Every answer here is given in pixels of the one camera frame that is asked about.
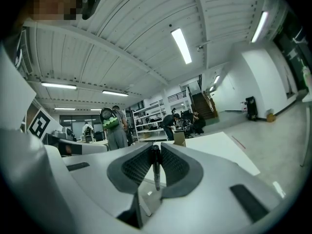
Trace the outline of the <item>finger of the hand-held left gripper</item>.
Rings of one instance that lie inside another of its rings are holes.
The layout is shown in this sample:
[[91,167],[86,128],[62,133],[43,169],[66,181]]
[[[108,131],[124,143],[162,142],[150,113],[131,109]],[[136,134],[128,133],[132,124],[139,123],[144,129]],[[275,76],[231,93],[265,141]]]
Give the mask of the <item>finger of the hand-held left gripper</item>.
[[62,156],[79,156],[104,153],[109,151],[109,148],[106,145],[81,143],[60,139],[58,141],[58,150]]

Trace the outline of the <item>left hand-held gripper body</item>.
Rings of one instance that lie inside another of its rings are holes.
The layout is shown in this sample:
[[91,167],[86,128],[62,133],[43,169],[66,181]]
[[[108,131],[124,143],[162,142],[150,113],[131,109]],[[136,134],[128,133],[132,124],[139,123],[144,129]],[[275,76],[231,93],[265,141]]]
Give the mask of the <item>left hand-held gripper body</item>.
[[44,145],[58,148],[61,156],[76,154],[76,147],[71,143],[76,141],[72,130],[60,125],[43,108],[38,110],[27,132],[38,137]]

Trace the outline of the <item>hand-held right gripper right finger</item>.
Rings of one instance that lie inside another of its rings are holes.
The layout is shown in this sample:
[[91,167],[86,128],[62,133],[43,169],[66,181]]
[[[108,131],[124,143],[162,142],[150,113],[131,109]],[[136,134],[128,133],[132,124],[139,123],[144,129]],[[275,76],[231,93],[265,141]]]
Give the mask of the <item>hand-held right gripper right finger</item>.
[[260,234],[282,201],[237,163],[186,147],[160,146],[166,177],[149,234]]

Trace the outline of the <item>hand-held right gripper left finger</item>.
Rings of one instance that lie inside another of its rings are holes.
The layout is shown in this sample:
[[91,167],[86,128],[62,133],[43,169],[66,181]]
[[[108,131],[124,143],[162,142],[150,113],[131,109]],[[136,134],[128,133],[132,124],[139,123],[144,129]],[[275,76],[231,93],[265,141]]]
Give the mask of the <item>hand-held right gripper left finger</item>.
[[115,151],[64,157],[70,178],[63,191],[71,212],[129,218],[139,217],[143,210],[151,216],[160,201],[146,203],[148,195],[138,190],[154,163],[156,148],[145,142]]

